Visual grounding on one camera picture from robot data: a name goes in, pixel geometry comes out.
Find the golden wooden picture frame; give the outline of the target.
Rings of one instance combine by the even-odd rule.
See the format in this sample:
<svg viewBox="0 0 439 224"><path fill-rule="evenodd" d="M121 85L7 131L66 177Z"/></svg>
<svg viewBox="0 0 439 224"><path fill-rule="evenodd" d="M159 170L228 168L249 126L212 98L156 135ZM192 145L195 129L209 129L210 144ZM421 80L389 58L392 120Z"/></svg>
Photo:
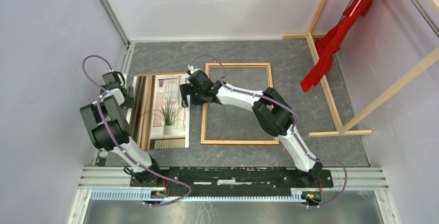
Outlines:
<svg viewBox="0 0 439 224"><path fill-rule="evenodd" d="M264 68L267 74L268 86L273 86L272 70L270 63L223 63L225 68ZM272 140L208 140L206 138L207 132L207 117L208 105L202 106L202 121L201 121L201 138L202 145L278 145L279 140L273 137Z"/></svg>

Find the plant window photo print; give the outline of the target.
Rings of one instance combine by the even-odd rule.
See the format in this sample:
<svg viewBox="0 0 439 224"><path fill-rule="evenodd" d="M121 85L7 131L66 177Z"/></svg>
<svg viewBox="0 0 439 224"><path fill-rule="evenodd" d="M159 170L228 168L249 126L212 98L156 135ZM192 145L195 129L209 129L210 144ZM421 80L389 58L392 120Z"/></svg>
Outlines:
<svg viewBox="0 0 439 224"><path fill-rule="evenodd" d="M143 150L189 147L190 108L182 106L185 73L137 74L134 107L128 111L134 141Z"/></svg>

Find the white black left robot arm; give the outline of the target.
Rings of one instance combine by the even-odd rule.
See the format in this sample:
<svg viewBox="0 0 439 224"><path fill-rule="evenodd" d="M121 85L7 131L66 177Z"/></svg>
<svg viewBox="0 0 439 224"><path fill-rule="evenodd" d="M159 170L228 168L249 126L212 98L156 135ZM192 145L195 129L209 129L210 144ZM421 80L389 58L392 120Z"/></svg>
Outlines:
<svg viewBox="0 0 439 224"><path fill-rule="evenodd" d="M135 183L157 186L163 173L156 160L143 151L130 134L130 127L122 109L134 103L134 90L126 87L126 77L119 71L103 75L104 85L98 100L80 108L80 114L92 144L99 150L123 158L129 167L124 172Z"/></svg>

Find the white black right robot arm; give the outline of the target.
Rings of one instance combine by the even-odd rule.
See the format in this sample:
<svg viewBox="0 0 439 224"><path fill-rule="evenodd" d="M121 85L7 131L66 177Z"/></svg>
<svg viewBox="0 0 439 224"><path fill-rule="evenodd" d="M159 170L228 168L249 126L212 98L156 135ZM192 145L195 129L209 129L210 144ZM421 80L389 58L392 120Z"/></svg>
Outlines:
<svg viewBox="0 0 439 224"><path fill-rule="evenodd" d="M299 171L299 181L306 187L320 179L323 165L308 149L296 127L296 113L273 88L251 91L235 87L222 80L213 82L199 69L188 70L187 83L179 86L182 106L207 103L230 105L254 113L262 130L284 145Z"/></svg>

